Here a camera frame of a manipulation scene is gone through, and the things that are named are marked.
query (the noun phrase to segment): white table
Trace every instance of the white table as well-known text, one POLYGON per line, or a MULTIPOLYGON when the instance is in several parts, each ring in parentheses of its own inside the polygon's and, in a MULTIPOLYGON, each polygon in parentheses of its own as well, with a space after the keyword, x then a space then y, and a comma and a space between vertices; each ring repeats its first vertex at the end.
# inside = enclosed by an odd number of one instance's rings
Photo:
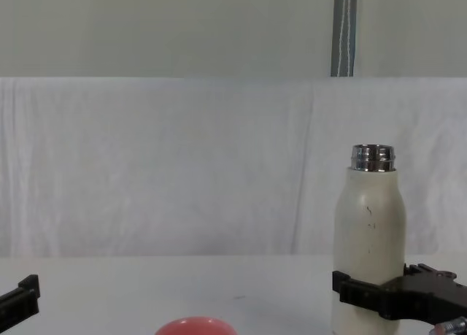
MULTIPOLYGON (((457 272, 467 255, 412 256, 457 272)), ((190 315, 224 319, 239 335, 330 334, 330 256, 0 259, 0 292, 38 274, 40 313, 9 334, 151 335, 190 315)), ((430 326, 402 322, 400 334, 430 326)))

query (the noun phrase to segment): black bracket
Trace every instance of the black bracket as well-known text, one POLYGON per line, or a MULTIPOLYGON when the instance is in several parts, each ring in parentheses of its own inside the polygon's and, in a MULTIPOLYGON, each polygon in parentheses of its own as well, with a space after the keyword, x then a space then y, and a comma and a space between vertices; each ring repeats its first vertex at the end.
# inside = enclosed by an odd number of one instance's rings
POLYGON ((404 275, 382 285, 333 272, 333 290, 340 301, 379 313, 388 320, 414 319, 438 324, 467 315, 467 287, 452 272, 425 264, 404 267, 404 275))
POLYGON ((0 333, 39 313, 40 296, 37 275, 30 275, 18 283, 18 288, 0 296, 0 333))

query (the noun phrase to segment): white wall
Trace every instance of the white wall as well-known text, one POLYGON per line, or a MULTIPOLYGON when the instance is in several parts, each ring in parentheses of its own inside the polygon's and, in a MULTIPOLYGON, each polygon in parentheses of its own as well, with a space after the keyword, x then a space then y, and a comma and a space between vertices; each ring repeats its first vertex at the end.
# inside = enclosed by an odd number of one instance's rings
POLYGON ((355 75, 467 76, 466 0, 358 0, 355 75))
POLYGON ((329 75, 333 0, 0 0, 0 76, 329 75))

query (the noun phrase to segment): silver bottle threads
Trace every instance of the silver bottle threads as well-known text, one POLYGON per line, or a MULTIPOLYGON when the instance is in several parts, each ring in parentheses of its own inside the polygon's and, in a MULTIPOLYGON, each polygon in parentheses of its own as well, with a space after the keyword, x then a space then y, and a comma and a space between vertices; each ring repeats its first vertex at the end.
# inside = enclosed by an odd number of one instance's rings
POLYGON ((390 172, 395 170, 394 159, 394 148, 389 145, 354 145, 350 168, 365 172, 390 172))

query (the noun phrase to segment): white bottle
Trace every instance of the white bottle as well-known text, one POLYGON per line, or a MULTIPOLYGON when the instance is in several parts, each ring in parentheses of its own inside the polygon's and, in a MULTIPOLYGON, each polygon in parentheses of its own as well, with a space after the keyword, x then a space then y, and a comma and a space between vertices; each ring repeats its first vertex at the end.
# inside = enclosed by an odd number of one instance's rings
MULTIPOLYGON (((394 149, 356 145, 334 221, 334 270, 382 284, 404 272, 406 215, 394 149)), ((393 335, 398 321, 344 304, 333 292, 334 335, 393 335)))

